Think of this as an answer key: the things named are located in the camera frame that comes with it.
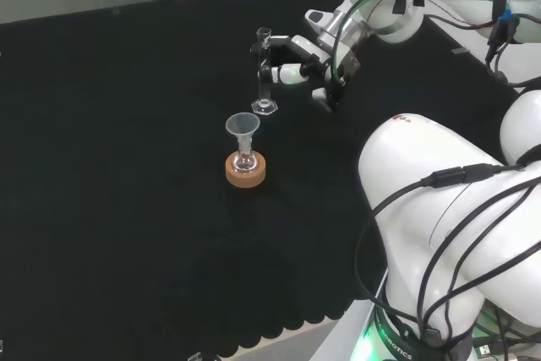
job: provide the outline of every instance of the black cloth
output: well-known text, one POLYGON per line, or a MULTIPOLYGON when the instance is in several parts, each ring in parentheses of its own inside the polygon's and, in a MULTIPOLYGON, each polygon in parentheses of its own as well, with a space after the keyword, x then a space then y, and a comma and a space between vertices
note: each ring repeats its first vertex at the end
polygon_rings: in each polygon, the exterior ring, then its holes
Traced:
MULTIPOLYGON (((175 0, 0 27, 0 338, 6 360, 229 356, 304 320, 339 318, 368 206, 356 160, 389 116, 419 112, 500 157, 514 99, 426 24, 373 39, 340 111, 279 91, 232 188, 225 122, 257 95, 255 31, 313 38, 342 0, 175 0)), ((374 231, 361 270, 385 262, 374 231)))

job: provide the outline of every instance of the green light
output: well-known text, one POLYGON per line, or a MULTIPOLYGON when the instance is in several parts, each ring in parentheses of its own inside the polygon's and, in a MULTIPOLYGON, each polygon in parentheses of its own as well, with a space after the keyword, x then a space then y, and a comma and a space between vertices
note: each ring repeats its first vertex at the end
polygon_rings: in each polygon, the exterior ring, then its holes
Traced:
POLYGON ((370 337, 364 336, 360 337, 355 349, 353 350, 352 357, 350 361, 369 361, 372 360, 372 343, 370 342, 370 337))

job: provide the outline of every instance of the glass cylinder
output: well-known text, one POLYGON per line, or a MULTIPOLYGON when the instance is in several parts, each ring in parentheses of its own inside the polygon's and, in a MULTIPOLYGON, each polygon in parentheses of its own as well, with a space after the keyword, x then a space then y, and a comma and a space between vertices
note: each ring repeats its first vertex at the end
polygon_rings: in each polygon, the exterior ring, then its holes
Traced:
POLYGON ((266 27, 257 30, 258 41, 258 77, 259 77, 259 99, 252 103, 254 113, 269 115, 278 110, 275 101, 271 99, 271 81, 265 78, 264 71, 271 70, 271 37, 272 31, 266 27))

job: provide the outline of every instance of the robotic arm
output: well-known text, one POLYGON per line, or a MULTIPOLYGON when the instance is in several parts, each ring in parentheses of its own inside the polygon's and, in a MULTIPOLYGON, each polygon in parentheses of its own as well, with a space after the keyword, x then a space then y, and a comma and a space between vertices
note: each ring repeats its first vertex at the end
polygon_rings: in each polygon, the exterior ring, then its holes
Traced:
MULTIPOLYGON (((494 23, 499 17, 494 17, 495 0, 438 1, 459 14, 471 28, 480 26, 479 34, 491 37, 494 23)), ((388 43, 401 43, 420 28, 424 17, 423 7, 416 6, 414 0, 405 0, 403 13, 394 14, 395 4, 396 0, 345 0, 334 13, 309 10, 305 19, 318 35, 317 45, 300 36, 290 38, 289 41, 295 45, 292 54, 299 57, 301 64, 274 67, 269 80, 295 85, 308 80, 310 76, 322 78, 325 87, 315 90, 313 98, 334 109, 343 92, 342 87, 360 68, 356 54, 366 39, 378 36, 388 43), (340 41, 336 41, 339 32, 340 41)), ((503 4, 514 14, 541 18, 541 0, 504 0, 503 4)), ((514 40, 521 43, 541 42, 538 24, 522 19, 516 28, 514 40)))
MULTIPOLYGON (((500 55, 502 47, 512 40, 541 42, 541 0, 438 1, 462 17, 466 22, 462 28, 477 30, 489 39, 488 68, 496 52, 500 55)), ((295 85, 317 76, 325 81, 325 87, 315 90, 313 98, 334 109, 344 85, 360 66, 355 55, 364 41, 370 36, 378 36, 388 43, 408 40, 421 26, 423 10, 419 0, 345 0, 334 13, 309 10, 305 19, 318 35, 317 45, 300 36, 273 37, 270 46, 279 57, 268 64, 286 64, 266 67, 266 78, 274 83, 295 85)), ((539 107, 541 90, 529 92, 510 108, 501 126, 500 141, 505 158, 510 165, 525 166, 522 171, 508 172, 480 183, 415 190, 377 217, 389 267, 385 287, 387 303, 403 315, 417 315, 413 321, 401 315, 394 320, 408 327, 421 341, 425 339, 426 325, 438 333, 439 339, 466 337, 486 298, 517 319, 541 327, 538 302, 541 256, 538 253, 452 298, 447 314, 443 308, 436 308, 431 316, 426 315, 429 306, 445 298, 455 267, 460 272, 451 286, 460 287, 541 244, 541 227, 538 226, 541 189, 536 188, 541 183, 539 107), (448 242, 448 236, 459 228, 456 225, 475 211, 476 206, 482 206, 483 202, 520 183, 532 181, 536 183, 531 190, 520 189, 524 196, 513 194, 506 200, 498 200, 457 234, 455 242, 448 242), (479 240, 491 222, 495 229, 479 240), (467 260, 462 260, 466 248, 474 241, 478 246, 468 253, 471 256, 467 260), (434 252, 447 243, 449 249, 429 272, 434 252), (424 304, 419 301, 421 291, 424 291, 424 304), (418 323, 419 315, 428 317, 426 325, 418 323)), ((363 148, 358 170, 369 203, 376 207, 396 191, 429 175, 427 172, 476 164, 500 165, 449 129, 418 115, 400 114, 370 137, 363 148)), ((404 330, 391 338, 393 328, 395 333, 400 330, 391 315, 378 316, 377 320, 378 324, 373 323, 369 333, 378 337, 372 345, 380 359, 443 359, 413 358, 400 343, 394 342, 402 337, 404 330), (386 324, 388 330, 382 331, 382 324, 386 324)), ((457 353, 454 359, 478 359, 471 351, 471 342, 463 347, 465 352, 457 353)))

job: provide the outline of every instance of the hexagonal base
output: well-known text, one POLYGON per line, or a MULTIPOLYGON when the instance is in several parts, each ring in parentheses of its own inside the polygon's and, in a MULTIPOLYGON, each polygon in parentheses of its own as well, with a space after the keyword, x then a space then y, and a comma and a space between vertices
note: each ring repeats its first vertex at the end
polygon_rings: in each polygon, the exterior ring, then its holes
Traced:
POLYGON ((275 101, 271 99, 261 99, 252 103, 252 110, 256 114, 260 114, 262 116, 269 116, 270 114, 278 110, 278 105, 275 101))

